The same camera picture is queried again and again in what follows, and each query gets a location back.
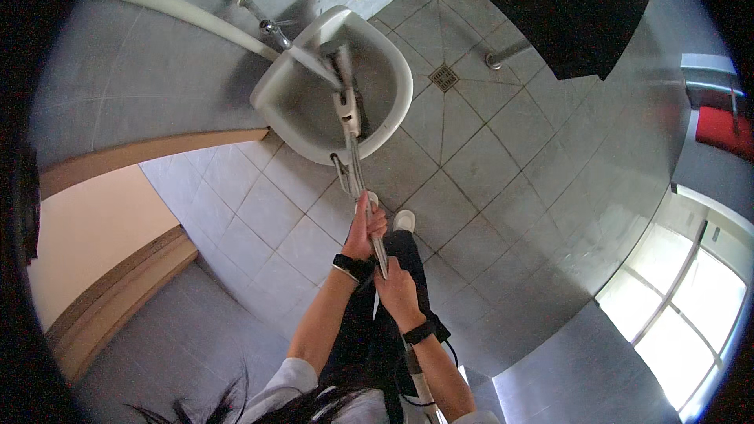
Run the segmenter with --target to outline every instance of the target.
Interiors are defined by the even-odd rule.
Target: black pants
[[[436,326],[442,327],[430,310],[424,265],[410,231],[399,230],[386,235],[384,247],[388,255],[395,256],[401,268],[408,270],[414,279],[421,312],[435,321]],[[416,389],[403,359],[404,348],[398,325],[382,304],[372,320],[374,301],[374,282],[351,296],[333,350],[320,374],[320,383],[330,381],[331,385],[336,386],[340,384],[337,381],[344,380],[344,376],[361,377],[361,381],[368,383],[370,388],[384,392],[385,407],[391,422],[402,422],[403,411],[398,392],[416,396]]]

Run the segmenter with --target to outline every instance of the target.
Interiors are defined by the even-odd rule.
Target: metal drain grate
[[[432,72],[432,75],[429,76],[429,79],[437,84],[439,89],[443,92],[450,90],[450,88],[453,87],[456,82],[458,82],[458,76],[456,76],[456,73],[453,72],[445,64]]]

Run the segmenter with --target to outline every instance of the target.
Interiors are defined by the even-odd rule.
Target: sleeve
[[[249,424],[270,410],[317,387],[317,373],[306,360],[286,358],[265,388],[247,402],[240,424]]]
[[[500,424],[492,411],[474,411],[473,413],[464,414],[452,424]]]

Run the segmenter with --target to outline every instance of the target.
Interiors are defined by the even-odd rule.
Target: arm
[[[384,212],[375,207],[372,207],[372,218],[366,221],[368,204],[369,199],[364,192],[359,198],[356,216],[342,250],[342,254],[352,259],[365,260],[372,255],[369,236],[383,236],[388,229]],[[303,358],[319,376],[338,336],[345,306],[356,287],[356,281],[346,272],[338,269],[330,271],[293,334],[288,348],[289,358]]]
[[[416,284],[396,258],[390,258],[388,280],[375,276],[375,285],[380,301],[395,319],[401,334],[427,320],[419,311]],[[437,337],[429,335],[413,347],[432,396],[448,422],[473,413],[476,410],[474,396]]]

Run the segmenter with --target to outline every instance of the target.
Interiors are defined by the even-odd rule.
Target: shoe
[[[372,205],[379,206],[379,197],[374,192],[366,192],[366,196],[370,198],[370,202],[372,202]],[[357,206],[353,206],[353,212],[356,213]]]
[[[416,216],[409,210],[401,210],[395,214],[393,221],[393,231],[406,230],[414,232],[416,228]]]

